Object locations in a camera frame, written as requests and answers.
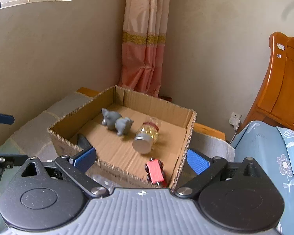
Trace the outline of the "grey elephant toy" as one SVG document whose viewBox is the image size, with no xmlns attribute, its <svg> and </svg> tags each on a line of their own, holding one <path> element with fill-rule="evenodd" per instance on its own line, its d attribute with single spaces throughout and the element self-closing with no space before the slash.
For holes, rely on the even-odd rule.
<svg viewBox="0 0 294 235">
<path fill-rule="evenodd" d="M 102 125 L 106 126 L 108 130 L 115 130 L 118 136 L 127 135 L 130 132 L 133 120 L 105 108 L 102 108 L 101 112 L 103 115 Z"/>
</svg>

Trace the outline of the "grey checked blanket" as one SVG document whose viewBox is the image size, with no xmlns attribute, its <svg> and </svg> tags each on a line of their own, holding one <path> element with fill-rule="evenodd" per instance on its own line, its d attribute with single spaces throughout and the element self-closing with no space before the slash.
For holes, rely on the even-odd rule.
<svg viewBox="0 0 294 235">
<path fill-rule="evenodd" d="M 6 140 L 3 145 L 0 146 L 0 154 L 11 153 L 11 154 L 27 154 L 29 156 L 35 155 L 40 158 L 41 161 L 47 161 L 48 159 L 53 160 L 58 155 L 51 142 L 47 129 L 54 124 L 58 118 L 61 118 L 69 111 L 73 111 L 77 107 L 87 103 L 92 97 L 96 96 L 99 92 L 88 88 L 80 88 L 76 92 L 69 94 L 62 100 L 56 102 L 50 108 L 39 114 L 39 116 L 28 121 L 24 126 L 17 130 L 10 138 Z M 219 138 L 219 136 L 204 136 L 210 135 L 210 132 L 194 131 L 190 142 L 192 149 L 199 150 L 208 157 L 221 156 L 228 161 L 234 161 L 235 150 L 228 143 Z M 185 167 L 183 173 L 179 178 L 179 184 L 185 183 L 191 178 L 191 169 Z M 4 172 L 0 183 L 0 196 L 5 190 L 15 173 L 20 167 L 14 167 L 7 169 Z M 95 172 L 90 172 L 92 178 L 96 181 L 104 182 L 103 178 L 107 183 L 114 182 L 114 185 L 119 187 L 120 185 L 126 185 L 129 187 L 130 184 L 125 183 L 124 180 L 114 177 L 114 175 L 105 175 L 104 171 L 97 169 Z M 0 233 L 6 229 L 6 225 L 2 217 L 0 216 Z"/>
</svg>

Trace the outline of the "glass jar with yellow beads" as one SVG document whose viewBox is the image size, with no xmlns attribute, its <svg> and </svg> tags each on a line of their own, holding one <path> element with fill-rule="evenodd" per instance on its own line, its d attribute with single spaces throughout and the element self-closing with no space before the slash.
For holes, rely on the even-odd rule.
<svg viewBox="0 0 294 235">
<path fill-rule="evenodd" d="M 133 140 L 133 149 L 140 154 L 151 152 L 159 137 L 159 127 L 153 121 L 145 121 Z"/>
</svg>

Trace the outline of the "brown cardboard box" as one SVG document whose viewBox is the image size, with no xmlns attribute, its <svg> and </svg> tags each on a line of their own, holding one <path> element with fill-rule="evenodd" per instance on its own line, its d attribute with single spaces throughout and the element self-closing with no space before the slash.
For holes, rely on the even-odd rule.
<svg viewBox="0 0 294 235">
<path fill-rule="evenodd" d="M 102 109 L 116 111 L 134 123 L 130 132 L 118 136 L 102 125 Z M 155 117 L 159 137 L 148 154 L 133 148 L 135 135 L 142 124 Z M 122 187 L 153 187 L 147 181 L 145 164 L 150 158 L 163 163 L 167 186 L 174 190 L 183 170 L 192 137 L 196 112 L 163 99 L 118 86 L 100 92 L 88 103 L 67 113 L 53 124 L 48 133 L 58 155 L 80 152 L 78 134 L 84 135 L 96 149 L 96 162 L 87 174 L 99 173 Z"/>
</svg>

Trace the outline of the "wooden bed headboard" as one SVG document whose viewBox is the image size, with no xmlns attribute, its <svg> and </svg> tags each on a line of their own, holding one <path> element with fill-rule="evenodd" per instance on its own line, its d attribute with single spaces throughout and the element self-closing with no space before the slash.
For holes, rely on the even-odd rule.
<svg viewBox="0 0 294 235">
<path fill-rule="evenodd" d="M 294 131 L 294 37 L 274 32 L 269 47 L 266 75 L 239 132 L 254 120 Z"/>
</svg>

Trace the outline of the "clear plastic bottle red label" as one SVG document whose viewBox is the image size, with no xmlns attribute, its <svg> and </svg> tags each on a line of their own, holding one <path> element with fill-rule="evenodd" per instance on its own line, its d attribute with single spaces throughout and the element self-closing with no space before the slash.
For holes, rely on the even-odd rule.
<svg viewBox="0 0 294 235">
<path fill-rule="evenodd" d="M 103 177 L 99 174 L 93 174 L 90 176 L 94 181 L 99 183 L 100 185 L 104 186 L 110 193 L 117 187 L 120 187 L 117 183 L 113 182 L 112 180 Z"/>
</svg>

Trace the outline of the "white wall plug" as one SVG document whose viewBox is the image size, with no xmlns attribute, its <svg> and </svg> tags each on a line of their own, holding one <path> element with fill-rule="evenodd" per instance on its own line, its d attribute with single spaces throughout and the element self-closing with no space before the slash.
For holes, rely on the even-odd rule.
<svg viewBox="0 0 294 235">
<path fill-rule="evenodd" d="M 238 128 L 240 126 L 241 117 L 242 117 L 242 115 L 240 115 L 236 112 L 231 113 L 231 117 L 229 119 L 229 124 L 233 126 L 234 130 L 238 130 Z"/>
</svg>

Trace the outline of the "pink orange curtain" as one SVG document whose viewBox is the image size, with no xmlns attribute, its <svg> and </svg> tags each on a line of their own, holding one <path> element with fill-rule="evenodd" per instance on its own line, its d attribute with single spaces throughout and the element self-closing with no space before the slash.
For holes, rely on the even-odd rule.
<svg viewBox="0 0 294 235">
<path fill-rule="evenodd" d="M 126 0 L 119 86 L 158 96 L 170 0 Z"/>
</svg>

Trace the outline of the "red toy train car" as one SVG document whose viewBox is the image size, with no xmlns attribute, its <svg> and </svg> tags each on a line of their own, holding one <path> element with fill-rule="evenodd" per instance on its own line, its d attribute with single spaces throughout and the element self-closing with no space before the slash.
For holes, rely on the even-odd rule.
<svg viewBox="0 0 294 235">
<path fill-rule="evenodd" d="M 163 163 L 158 159 L 151 158 L 144 166 L 147 173 L 147 181 L 153 185 L 167 187 L 166 174 L 163 169 Z"/>
</svg>

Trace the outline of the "light blue floral bedding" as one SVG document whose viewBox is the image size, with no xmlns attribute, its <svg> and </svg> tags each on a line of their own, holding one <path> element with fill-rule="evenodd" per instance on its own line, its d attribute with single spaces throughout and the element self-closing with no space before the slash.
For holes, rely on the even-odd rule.
<svg viewBox="0 0 294 235">
<path fill-rule="evenodd" d="M 285 202 L 277 229 L 282 234 L 294 234 L 294 131 L 252 121 L 230 145 L 235 149 L 236 162 L 252 157 L 269 176 Z"/>
</svg>

